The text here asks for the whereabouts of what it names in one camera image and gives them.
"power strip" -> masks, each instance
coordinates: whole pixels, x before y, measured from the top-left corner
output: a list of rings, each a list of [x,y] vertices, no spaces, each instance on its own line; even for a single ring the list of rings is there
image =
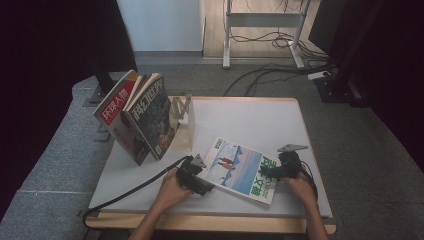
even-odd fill
[[[317,73],[312,73],[308,75],[308,80],[312,81],[312,80],[316,80],[316,79],[320,79],[320,78],[326,78],[331,76],[331,74],[327,71],[323,71],[323,72],[317,72]]]

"gray carpet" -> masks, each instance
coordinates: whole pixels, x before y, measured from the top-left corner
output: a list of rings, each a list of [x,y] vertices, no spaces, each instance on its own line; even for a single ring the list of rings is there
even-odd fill
[[[168,64],[138,70],[163,73],[169,95],[222,96],[239,76],[259,67],[233,64],[231,70],[223,70],[220,64]],[[273,74],[266,79],[288,76]],[[253,77],[241,81],[228,96],[243,96],[252,81]],[[83,107],[96,86],[94,78],[74,86],[68,114],[16,193],[1,222],[0,239],[84,238],[81,214],[113,143],[99,132],[94,107]],[[332,239],[424,239],[424,175],[371,109],[322,103],[306,76],[260,85],[254,96],[298,99],[337,224]],[[175,234],[161,231],[155,238],[284,239],[263,234]],[[90,232],[87,239],[97,236]]]

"magazine cover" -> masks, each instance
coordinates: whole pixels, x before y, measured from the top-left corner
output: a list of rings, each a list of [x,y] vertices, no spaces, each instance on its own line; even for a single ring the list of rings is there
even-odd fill
[[[233,193],[270,205],[276,179],[261,174],[261,166],[277,167],[278,157],[217,138],[198,177]]]
[[[170,107],[164,77],[155,73],[125,110],[133,125],[141,132],[150,152],[158,160],[165,155],[176,133],[170,126]]]
[[[144,144],[141,135],[131,126],[121,111],[138,77],[138,73],[133,70],[127,72],[106,95],[93,114],[134,161],[141,165],[149,153],[149,149]]]

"white wall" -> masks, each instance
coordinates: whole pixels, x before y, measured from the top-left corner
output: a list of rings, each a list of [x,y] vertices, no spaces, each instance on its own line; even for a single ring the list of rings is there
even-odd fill
[[[202,1],[117,0],[133,51],[201,51]]]

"white tabletop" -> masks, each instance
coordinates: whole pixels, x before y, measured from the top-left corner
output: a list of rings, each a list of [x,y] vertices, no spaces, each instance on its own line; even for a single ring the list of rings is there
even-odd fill
[[[307,145],[299,157],[311,168],[318,188],[318,204],[323,217],[332,217],[327,195],[297,100],[293,98],[193,97],[196,129],[192,152],[168,150],[162,160],[149,154],[141,166],[115,142],[99,179],[90,208],[107,202],[147,181],[186,155],[204,158],[216,137],[278,155],[286,144]],[[144,189],[106,209],[146,211],[161,184],[160,178]],[[205,196],[190,196],[170,212],[196,215],[303,216],[303,207],[289,186],[277,183],[269,208],[215,188]]]

